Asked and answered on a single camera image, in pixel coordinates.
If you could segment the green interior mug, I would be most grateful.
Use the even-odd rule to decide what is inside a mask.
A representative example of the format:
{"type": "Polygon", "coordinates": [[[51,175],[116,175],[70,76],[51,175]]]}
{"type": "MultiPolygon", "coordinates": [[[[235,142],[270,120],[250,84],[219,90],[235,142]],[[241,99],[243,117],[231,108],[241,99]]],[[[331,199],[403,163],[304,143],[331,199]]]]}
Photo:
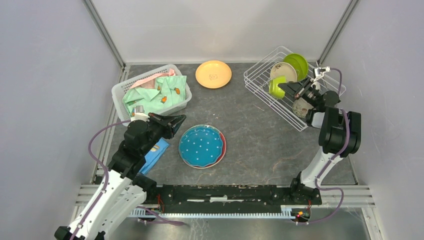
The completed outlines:
{"type": "Polygon", "coordinates": [[[292,105],[293,113],[301,119],[304,119],[308,114],[308,111],[313,108],[314,107],[303,98],[296,99],[292,105]]]}

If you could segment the cream floral plate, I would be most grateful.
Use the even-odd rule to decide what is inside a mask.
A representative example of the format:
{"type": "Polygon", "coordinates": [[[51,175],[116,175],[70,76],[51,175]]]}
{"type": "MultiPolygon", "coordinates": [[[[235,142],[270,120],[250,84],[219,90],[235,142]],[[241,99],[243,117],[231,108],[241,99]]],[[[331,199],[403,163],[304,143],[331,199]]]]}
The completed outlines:
{"type": "Polygon", "coordinates": [[[287,62],[278,62],[270,70],[270,79],[285,76],[286,82],[297,82],[296,70],[287,62]]]}

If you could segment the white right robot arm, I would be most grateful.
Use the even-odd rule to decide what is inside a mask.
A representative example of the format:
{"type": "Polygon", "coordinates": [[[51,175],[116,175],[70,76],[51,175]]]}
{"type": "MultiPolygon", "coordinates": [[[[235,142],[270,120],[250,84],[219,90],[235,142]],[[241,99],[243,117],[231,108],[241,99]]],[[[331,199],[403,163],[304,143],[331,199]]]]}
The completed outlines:
{"type": "Polygon", "coordinates": [[[319,149],[311,163],[292,180],[289,199],[302,204],[315,199],[321,190],[322,179],[350,154],[355,154],[362,140],[362,115],[337,108],[339,94],[328,90],[320,93],[311,80],[280,83],[278,85],[296,100],[303,99],[312,109],[306,114],[308,126],[319,129],[319,149]]]}

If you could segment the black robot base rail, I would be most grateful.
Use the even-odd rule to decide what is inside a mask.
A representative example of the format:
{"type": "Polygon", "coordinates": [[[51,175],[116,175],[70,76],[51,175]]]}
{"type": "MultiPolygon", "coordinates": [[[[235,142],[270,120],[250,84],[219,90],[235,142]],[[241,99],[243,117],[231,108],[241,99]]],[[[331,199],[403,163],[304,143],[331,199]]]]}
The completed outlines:
{"type": "Polygon", "coordinates": [[[321,205],[321,193],[295,177],[289,186],[150,185],[145,205],[159,205],[166,214],[270,214],[282,206],[321,205]]]}

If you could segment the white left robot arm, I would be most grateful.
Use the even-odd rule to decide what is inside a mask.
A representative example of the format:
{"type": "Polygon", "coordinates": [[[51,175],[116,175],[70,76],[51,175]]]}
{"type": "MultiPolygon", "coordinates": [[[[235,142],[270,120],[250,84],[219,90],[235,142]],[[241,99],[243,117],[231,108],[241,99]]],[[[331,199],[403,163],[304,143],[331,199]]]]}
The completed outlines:
{"type": "Polygon", "coordinates": [[[110,163],[100,166],[103,179],[82,212],[54,233],[57,240],[106,240],[142,203],[157,198],[156,182],[142,174],[145,156],[162,138],[172,139],[186,115],[137,113],[127,122],[124,140],[110,163]]]}

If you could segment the lime green plate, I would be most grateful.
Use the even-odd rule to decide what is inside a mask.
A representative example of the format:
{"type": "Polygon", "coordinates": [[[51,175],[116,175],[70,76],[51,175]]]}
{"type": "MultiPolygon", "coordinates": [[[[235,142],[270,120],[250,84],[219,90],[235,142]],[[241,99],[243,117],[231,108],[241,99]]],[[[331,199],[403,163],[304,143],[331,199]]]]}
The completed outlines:
{"type": "Polygon", "coordinates": [[[307,60],[298,53],[288,54],[284,59],[284,63],[290,64],[296,72],[297,81],[301,81],[308,76],[309,65],[307,60]]]}

